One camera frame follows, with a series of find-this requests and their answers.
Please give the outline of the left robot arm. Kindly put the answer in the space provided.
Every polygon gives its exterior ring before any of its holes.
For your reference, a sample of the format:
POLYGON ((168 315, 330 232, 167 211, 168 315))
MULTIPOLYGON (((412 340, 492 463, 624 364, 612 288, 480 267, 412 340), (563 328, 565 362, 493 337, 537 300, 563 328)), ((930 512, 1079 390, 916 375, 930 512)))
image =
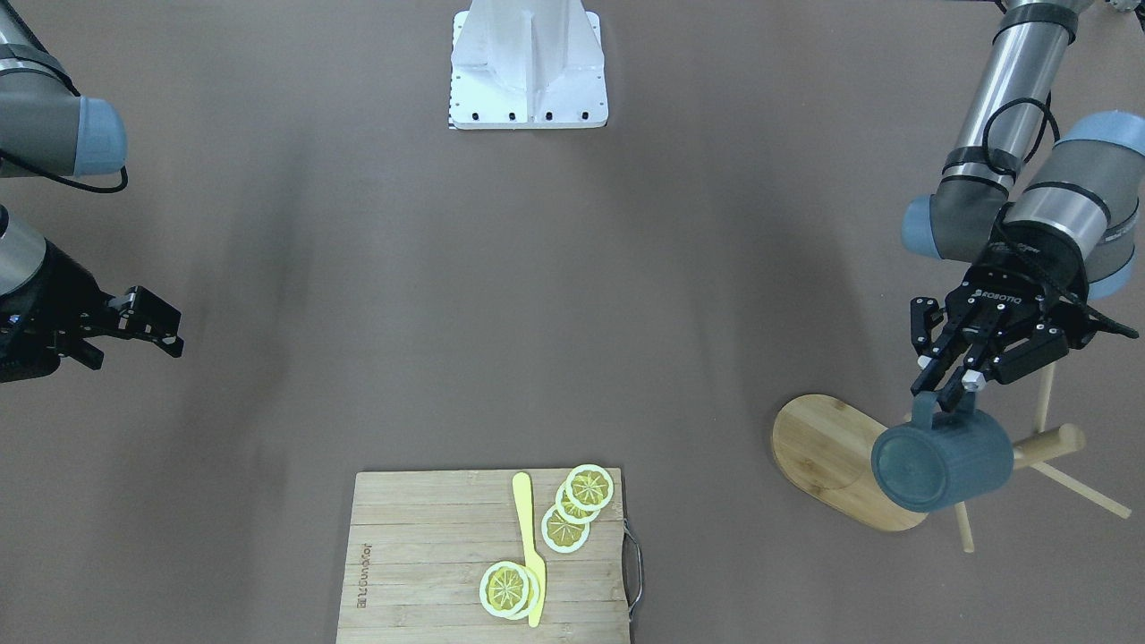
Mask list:
POLYGON ((1093 301, 1132 277, 1142 116, 1092 113, 1067 133, 1052 84, 1087 1, 1005 1, 992 54, 934 191, 905 211, 913 253, 965 262, 911 305, 913 395, 943 413, 1084 348, 1137 338, 1093 301))

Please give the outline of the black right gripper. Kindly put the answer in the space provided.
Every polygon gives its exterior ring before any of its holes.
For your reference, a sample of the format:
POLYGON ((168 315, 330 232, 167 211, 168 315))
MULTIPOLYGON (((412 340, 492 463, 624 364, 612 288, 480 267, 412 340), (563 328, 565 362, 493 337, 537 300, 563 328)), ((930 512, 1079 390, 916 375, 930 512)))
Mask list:
POLYGON ((104 335, 153 343, 172 358, 181 358, 184 340, 177 335, 182 314, 142 285, 112 297, 70 256, 47 243, 41 268, 31 280, 3 296, 1 319, 1 382, 19 382, 53 374, 61 358, 98 370, 104 353, 86 341, 82 327, 103 314, 104 335))

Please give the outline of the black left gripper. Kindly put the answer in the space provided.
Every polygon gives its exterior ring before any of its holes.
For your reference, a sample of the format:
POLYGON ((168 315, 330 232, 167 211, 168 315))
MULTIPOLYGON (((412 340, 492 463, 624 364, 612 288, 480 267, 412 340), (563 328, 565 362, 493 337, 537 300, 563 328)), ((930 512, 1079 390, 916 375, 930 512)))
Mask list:
POLYGON ((919 375, 911 393, 934 393, 953 411, 988 382, 1011 384, 1084 348, 1096 335, 1140 338, 1089 304, 1080 248, 1048 228, 995 228, 942 307, 909 305, 919 375))

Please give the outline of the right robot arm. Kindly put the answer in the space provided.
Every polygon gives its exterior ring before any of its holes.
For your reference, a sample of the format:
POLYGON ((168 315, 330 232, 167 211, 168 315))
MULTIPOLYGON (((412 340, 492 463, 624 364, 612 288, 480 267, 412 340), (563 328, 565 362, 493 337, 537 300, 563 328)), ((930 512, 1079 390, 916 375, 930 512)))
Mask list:
MULTIPOLYGON (((123 118, 105 99, 86 97, 29 28, 3 3, 1 13, 1 149, 3 178, 45 178, 102 194, 87 176, 117 174, 126 188, 127 138, 123 118)), ((62 359, 98 370, 104 354, 90 338, 109 335, 148 341, 183 355, 181 313, 147 288, 123 296, 97 278, 9 209, 1 213, 1 379, 52 375, 62 359)))

